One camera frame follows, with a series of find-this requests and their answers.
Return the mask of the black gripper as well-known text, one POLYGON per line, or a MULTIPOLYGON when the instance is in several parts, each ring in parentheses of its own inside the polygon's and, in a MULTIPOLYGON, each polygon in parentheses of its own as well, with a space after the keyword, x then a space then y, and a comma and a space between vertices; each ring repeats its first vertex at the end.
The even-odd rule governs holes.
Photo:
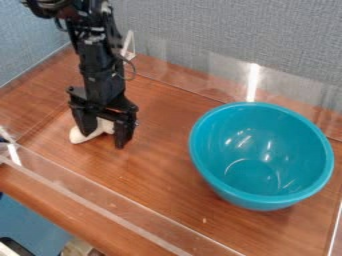
POLYGON ((137 104, 126 97, 127 61, 103 42, 79 42, 78 55, 85 86, 71 86, 67 89, 78 128, 80 133, 89 136, 98 128, 98 117, 115 121, 115 147, 123 149, 134 136, 139 110, 137 104))

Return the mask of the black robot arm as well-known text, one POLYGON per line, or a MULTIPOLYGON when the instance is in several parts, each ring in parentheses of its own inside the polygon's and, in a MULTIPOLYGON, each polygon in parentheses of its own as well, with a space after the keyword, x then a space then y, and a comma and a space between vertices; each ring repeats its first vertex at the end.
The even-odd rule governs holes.
POLYGON ((122 149, 134 137, 139 107, 126 97, 123 41, 110 0, 20 0, 35 16, 52 19, 70 36, 85 85, 67 88, 76 126, 70 141, 107 133, 122 149))

